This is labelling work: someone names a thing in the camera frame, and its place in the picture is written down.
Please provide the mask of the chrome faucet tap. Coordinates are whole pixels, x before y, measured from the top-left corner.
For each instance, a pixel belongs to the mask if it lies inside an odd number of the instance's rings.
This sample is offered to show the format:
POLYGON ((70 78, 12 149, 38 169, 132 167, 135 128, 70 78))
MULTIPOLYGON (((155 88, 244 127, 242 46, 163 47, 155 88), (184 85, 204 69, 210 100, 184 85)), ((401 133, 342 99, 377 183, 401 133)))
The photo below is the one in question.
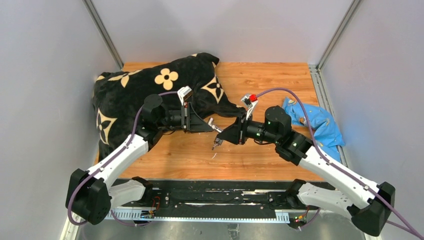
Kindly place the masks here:
MULTIPOLYGON (((214 127, 214 130, 218 133, 221 133, 223 130, 217 126, 214 127)), ((223 140, 218 138, 217 136, 215 137, 214 141, 213 141, 213 146, 212 146, 212 150, 214 150, 215 148, 221 146, 223 143, 223 140)))

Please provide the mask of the grey threaded tee fitting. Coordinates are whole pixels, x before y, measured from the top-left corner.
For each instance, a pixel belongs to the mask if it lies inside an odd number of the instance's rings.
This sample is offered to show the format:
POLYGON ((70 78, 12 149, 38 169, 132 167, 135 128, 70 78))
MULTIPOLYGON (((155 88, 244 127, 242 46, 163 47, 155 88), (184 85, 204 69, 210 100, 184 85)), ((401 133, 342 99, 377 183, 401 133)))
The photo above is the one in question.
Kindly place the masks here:
POLYGON ((210 117, 208 119, 207 123, 214 131, 219 132, 219 133, 221 132, 221 129, 218 126, 215 125, 213 117, 210 117))

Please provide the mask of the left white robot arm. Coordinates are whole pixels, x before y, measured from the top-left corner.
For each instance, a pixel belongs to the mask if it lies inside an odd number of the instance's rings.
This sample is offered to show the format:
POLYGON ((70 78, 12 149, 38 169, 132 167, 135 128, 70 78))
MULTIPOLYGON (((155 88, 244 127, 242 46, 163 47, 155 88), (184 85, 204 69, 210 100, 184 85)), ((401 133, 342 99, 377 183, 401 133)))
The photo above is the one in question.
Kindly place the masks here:
POLYGON ((111 154, 87 170, 76 169, 70 176, 65 207, 68 220, 75 226, 97 225, 115 208, 135 201, 149 206, 153 201, 150 183, 134 177, 114 185, 117 178, 138 158, 148 153, 164 135, 164 129, 186 133, 211 132, 187 101, 179 97, 180 110, 168 110, 163 93, 151 94, 136 113, 132 130, 111 154))

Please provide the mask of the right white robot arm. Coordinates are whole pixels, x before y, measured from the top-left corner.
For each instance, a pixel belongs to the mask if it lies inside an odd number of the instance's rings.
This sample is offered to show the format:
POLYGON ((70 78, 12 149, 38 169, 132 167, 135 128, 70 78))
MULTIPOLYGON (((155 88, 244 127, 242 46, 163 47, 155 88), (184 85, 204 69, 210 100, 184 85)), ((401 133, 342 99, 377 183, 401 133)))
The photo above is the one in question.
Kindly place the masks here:
POLYGON ((369 180, 316 147, 312 139, 292 129, 291 117, 279 106, 269 107, 264 122, 237 117, 216 136, 234 145, 248 139, 275 145, 283 160, 319 175, 334 187, 321 188, 296 179, 286 191, 286 203, 294 209, 301 205, 325 209, 351 220, 363 233, 378 237, 393 212, 395 187, 369 180))

